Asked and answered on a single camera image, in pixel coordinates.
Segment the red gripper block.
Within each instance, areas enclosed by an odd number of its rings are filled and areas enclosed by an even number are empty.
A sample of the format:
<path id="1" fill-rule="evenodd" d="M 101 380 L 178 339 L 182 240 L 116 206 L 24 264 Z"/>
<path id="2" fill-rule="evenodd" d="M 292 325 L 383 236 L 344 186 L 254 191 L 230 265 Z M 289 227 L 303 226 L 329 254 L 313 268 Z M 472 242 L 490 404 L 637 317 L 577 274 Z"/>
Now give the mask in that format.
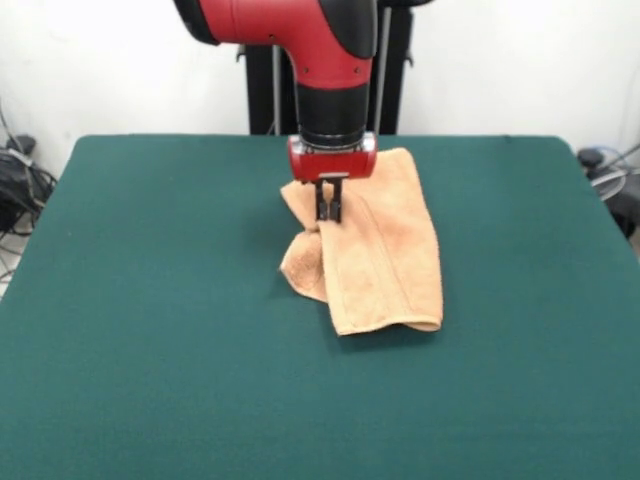
<path id="1" fill-rule="evenodd" d="M 329 218 L 342 220 L 343 179 L 361 179 L 371 176 L 377 159 L 378 142 L 373 132 L 366 132 L 362 140 L 347 149 L 318 149 L 306 143 L 300 135 L 287 139 L 289 164 L 297 181 L 315 181 L 315 216 L 318 221 Z M 324 196 L 324 180 L 333 179 L 330 205 Z"/>

